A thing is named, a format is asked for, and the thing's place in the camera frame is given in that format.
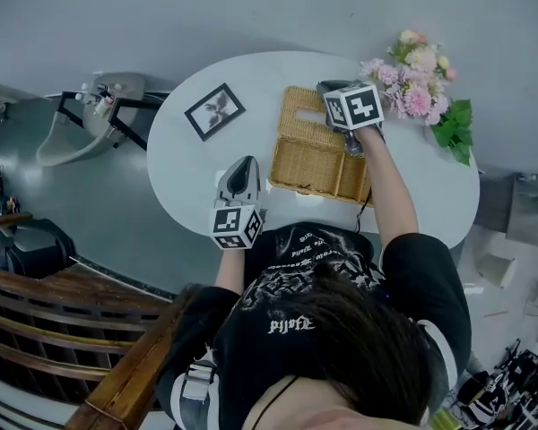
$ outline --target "sink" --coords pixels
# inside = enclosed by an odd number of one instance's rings
[[[538,175],[515,174],[506,237],[538,246]]]

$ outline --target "flower bouquet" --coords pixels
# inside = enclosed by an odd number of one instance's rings
[[[383,101],[399,118],[421,119],[431,126],[443,148],[466,166],[470,165],[470,100],[449,100],[445,88],[456,78],[455,69],[439,53],[440,47],[413,30],[405,30],[388,49],[395,65],[374,58],[361,63],[360,76],[372,80]]]

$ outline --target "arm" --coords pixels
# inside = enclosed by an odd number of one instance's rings
[[[407,233],[419,232],[411,196],[382,137],[372,126],[355,131],[367,158],[367,173],[383,247]]]
[[[245,271],[245,251],[226,250],[217,272],[215,287],[226,288],[243,295],[243,273]]]

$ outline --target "dark hair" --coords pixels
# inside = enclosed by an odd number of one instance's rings
[[[291,306],[313,321],[311,350],[325,378],[370,417],[418,425],[429,403],[430,357],[421,328],[318,264],[308,293]]]

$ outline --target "wicker basket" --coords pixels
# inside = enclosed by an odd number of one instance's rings
[[[342,135],[299,118],[300,108],[325,113],[315,90],[285,90],[269,183],[300,194],[364,203],[370,192],[365,159],[346,152]]]

